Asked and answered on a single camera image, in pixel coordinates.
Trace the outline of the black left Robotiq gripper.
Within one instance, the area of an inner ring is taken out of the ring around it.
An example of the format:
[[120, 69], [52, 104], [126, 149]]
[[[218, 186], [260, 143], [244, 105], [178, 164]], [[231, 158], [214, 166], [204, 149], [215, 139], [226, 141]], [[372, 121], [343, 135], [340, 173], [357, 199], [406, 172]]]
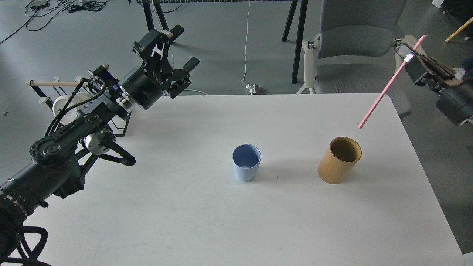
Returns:
[[141, 108], [148, 110], [164, 92], [170, 98], [176, 98], [190, 85], [190, 72], [200, 63], [199, 59], [191, 57], [177, 69], [168, 60], [170, 44], [182, 32], [184, 28], [179, 25], [172, 31], [150, 29], [142, 39], [134, 42], [132, 50], [143, 63], [120, 79], [119, 85]]

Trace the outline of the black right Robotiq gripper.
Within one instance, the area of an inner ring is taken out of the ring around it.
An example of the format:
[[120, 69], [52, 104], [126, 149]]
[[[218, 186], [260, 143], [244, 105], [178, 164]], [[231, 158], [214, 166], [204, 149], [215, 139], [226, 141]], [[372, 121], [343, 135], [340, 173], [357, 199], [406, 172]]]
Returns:
[[401, 43], [395, 52], [406, 61], [404, 69], [417, 86], [439, 86], [439, 100], [436, 109], [455, 126], [472, 121], [473, 81], [468, 79], [457, 85], [452, 68], [431, 56], [414, 51], [411, 46]]

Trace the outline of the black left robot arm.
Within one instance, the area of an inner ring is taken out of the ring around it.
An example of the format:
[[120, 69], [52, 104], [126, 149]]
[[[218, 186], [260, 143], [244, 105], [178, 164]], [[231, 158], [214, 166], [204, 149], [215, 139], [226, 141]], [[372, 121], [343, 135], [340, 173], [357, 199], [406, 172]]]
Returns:
[[114, 78], [107, 65], [97, 67], [89, 79], [76, 86], [55, 116], [44, 138], [29, 149], [32, 162], [1, 185], [1, 262], [44, 266], [38, 260], [48, 232], [25, 226], [37, 207], [48, 207], [51, 195], [66, 198], [84, 189], [85, 175], [98, 159], [135, 165], [135, 158], [116, 143], [109, 122], [130, 118], [136, 106], [149, 109], [163, 94], [175, 98], [190, 85], [190, 72], [199, 64], [195, 57], [179, 69], [168, 61], [170, 44], [184, 32], [149, 32], [134, 43], [143, 63], [123, 79]]

